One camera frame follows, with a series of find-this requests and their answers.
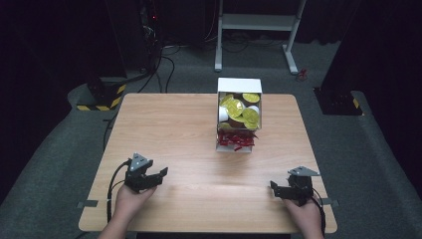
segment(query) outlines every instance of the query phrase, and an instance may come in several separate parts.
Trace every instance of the gray carpet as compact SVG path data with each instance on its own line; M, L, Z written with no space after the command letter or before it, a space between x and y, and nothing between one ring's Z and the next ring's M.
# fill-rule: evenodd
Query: gray carpet
M237 44L226 43L224 47L242 49ZM262 41L239 53L224 51L221 73L214 72L215 51L167 48L164 54L175 64L168 92L216 93L219 77L234 77L261 79L264 94L294 95L328 195L338 201L333 208L338 230L326 238L422 238L421 201L385 142L364 94L353 92L364 116L321 113L313 88L320 86L338 44L294 44L298 67L309 71L304 82L289 73L280 47ZM170 62L162 59L158 75L163 86L171 69ZM135 93L145 83L146 79L130 83L124 93ZM85 87L69 93L74 108L34 153L1 205L0 238L81 235L78 223L82 209L77 205L87 199L102 158L103 120L118 111L76 110ZM157 77L142 92L159 93ZM97 236L89 233L82 238Z

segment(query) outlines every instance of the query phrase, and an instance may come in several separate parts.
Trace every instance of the wrist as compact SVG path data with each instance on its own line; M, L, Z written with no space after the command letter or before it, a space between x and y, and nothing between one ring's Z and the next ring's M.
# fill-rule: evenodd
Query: wrist
M303 233L303 235L305 239L323 239L323 235L320 231Z

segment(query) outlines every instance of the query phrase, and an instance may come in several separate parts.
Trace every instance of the electronic device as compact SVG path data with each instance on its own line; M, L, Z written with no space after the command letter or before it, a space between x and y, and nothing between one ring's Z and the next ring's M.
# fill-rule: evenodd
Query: electronic device
M124 185L128 186L135 192L145 190L162 184L162 179L167 175L168 167L162 169L159 173L146 175L146 170L153 164L153 160L149 160L137 152L133 154L133 159L124 179Z
M283 199L296 200L299 206L305 205L308 199L313 198L314 188L312 176L319 176L318 172L312 171L304 166L288 171L290 174L288 178L289 187L279 186L274 181L270 181L271 188L274 190L274 195Z

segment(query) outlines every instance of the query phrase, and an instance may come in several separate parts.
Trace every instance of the stand leg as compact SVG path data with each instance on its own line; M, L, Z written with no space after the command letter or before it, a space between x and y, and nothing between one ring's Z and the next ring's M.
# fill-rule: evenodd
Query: stand leg
M218 37L217 37L217 48L215 51L215 67L216 72L221 72L223 70L223 51L222 51L222 38L223 38L223 0L220 0L220 10L218 14Z
M299 10L298 10L298 13L296 15L296 19L293 25L293 29L289 37L289 43L288 45L283 45L283 52L285 53L286 60L288 61L288 65L289 65L289 70L292 75L297 75L299 72L298 68L296 67L295 60L293 59L292 46L293 46L293 42L295 41L296 34L298 33L299 24L301 23L302 13L304 12L306 3L307 3L307 0L301 0L301 3L299 5Z

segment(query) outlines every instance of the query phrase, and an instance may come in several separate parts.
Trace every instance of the yellow and black hazard tape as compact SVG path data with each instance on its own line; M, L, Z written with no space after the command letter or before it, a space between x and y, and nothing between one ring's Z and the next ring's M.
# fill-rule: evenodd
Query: yellow and black hazard tape
M121 96L123 94L126 85L122 85L119 87L112 99L110 99L110 103L107 105L77 105L77 109L80 111L112 111L114 110L121 101Z

